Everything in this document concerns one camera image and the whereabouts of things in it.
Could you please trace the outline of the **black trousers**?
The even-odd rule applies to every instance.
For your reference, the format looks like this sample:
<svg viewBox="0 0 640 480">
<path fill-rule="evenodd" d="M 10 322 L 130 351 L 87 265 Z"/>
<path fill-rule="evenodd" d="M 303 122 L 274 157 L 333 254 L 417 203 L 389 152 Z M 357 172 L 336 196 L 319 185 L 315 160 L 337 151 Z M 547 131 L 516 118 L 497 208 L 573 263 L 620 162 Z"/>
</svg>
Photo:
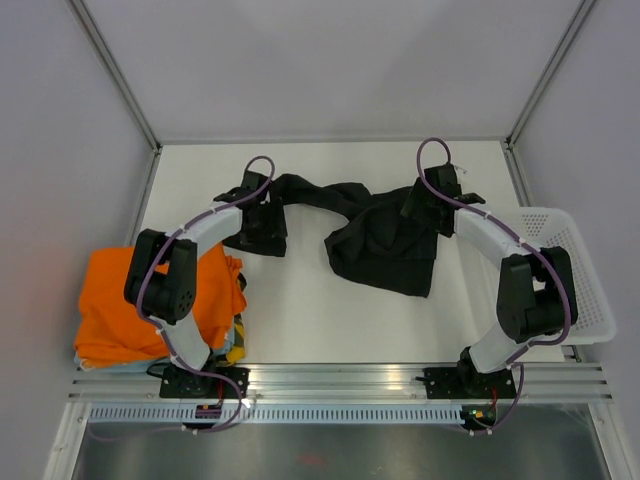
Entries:
<svg viewBox="0 0 640 480">
<path fill-rule="evenodd" d="M 317 186 L 295 174 L 270 184 L 280 201 L 280 237 L 275 240 L 225 239 L 243 252 L 282 258 L 287 250 L 285 207 L 306 205 L 339 214 L 346 225 L 324 239 L 329 265 L 339 277 L 366 286 L 426 298 L 431 292 L 438 234 L 400 211 L 409 187 L 372 194 L 362 183 Z"/>
</svg>

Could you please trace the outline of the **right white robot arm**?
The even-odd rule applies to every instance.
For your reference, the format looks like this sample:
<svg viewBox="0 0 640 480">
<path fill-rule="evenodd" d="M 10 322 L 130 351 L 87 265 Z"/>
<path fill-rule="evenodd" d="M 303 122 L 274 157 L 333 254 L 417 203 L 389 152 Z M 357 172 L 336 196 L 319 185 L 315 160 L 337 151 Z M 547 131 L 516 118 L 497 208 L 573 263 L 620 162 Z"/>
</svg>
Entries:
<svg viewBox="0 0 640 480">
<path fill-rule="evenodd" d="M 578 318 L 569 253 L 531 242 L 482 207 L 475 193 L 464 194 L 450 164 L 419 172 L 402 215 L 420 220 L 442 236 L 469 242 L 499 272 L 496 323 L 466 348 L 456 370 L 457 387 L 480 395 L 492 373 L 514 363 L 530 347 L 557 345 Z"/>
</svg>

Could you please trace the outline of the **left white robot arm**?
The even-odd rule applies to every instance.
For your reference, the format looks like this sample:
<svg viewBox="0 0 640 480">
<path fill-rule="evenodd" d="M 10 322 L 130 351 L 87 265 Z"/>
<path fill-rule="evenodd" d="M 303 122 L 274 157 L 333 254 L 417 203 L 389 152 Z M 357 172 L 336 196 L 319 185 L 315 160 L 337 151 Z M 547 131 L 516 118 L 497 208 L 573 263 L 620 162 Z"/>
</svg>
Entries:
<svg viewBox="0 0 640 480">
<path fill-rule="evenodd" d="M 211 348 L 203 339 L 193 309 L 199 259 L 241 231 L 243 210 L 264 199 L 274 174 L 249 169 L 231 200 L 212 202 L 169 234 L 152 229 L 139 233 L 127 273 L 124 298 L 153 325 L 169 350 L 170 362 L 184 370 L 183 386 L 197 397 L 210 395 L 218 374 Z"/>
</svg>

